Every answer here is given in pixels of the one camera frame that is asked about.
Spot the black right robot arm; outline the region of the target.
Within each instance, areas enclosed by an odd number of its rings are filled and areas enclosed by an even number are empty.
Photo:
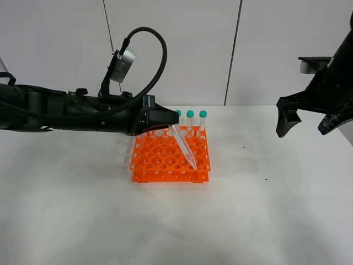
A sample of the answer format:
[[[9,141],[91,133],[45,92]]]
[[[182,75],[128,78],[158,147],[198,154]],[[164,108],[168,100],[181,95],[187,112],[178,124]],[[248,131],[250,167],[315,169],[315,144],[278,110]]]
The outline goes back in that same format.
[[[322,135],[352,121],[352,31],[332,57],[299,57],[301,73],[313,74],[305,90],[279,98],[276,133],[284,137],[301,122],[298,110],[325,115]]]

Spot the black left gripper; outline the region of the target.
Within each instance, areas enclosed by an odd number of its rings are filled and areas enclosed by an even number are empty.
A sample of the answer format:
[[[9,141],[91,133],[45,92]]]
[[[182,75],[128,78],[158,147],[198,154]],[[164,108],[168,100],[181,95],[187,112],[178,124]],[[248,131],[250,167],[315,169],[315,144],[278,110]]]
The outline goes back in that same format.
[[[136,104],[119,112],[119,133],[137,136],[149,131],[169,129],[179,123],[176,111],[155,103],[155,96],[145,95]]]

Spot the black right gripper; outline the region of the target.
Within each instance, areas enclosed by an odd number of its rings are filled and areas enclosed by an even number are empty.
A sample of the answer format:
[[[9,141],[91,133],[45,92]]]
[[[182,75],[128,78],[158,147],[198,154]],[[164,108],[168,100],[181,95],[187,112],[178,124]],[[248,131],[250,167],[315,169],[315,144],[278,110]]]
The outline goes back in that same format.
[[[284,137],[301,122],[297,111],[330,114],[318,125],[322,135],[352,120],[352,57],[299,57],[300,73],[314,74],[304,92],[280,97],[276,133]]]

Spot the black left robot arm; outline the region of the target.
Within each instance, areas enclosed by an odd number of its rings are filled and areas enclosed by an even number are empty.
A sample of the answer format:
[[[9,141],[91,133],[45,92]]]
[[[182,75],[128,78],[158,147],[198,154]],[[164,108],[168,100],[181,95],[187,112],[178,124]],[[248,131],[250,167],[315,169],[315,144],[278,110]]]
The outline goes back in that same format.
[[[167,62],[162,56],[156,75],[140,94],[109,94],[110,76],[117,61],[113,57],[97,97],[85,88],[74,92],[16,84],[15,77],[2,71],[1,129],[18,132],[52,130],[98,131],[137,136],[154,129],[165,129],[179,121],[178,114],[155,102],[148,91],[159,80]]]

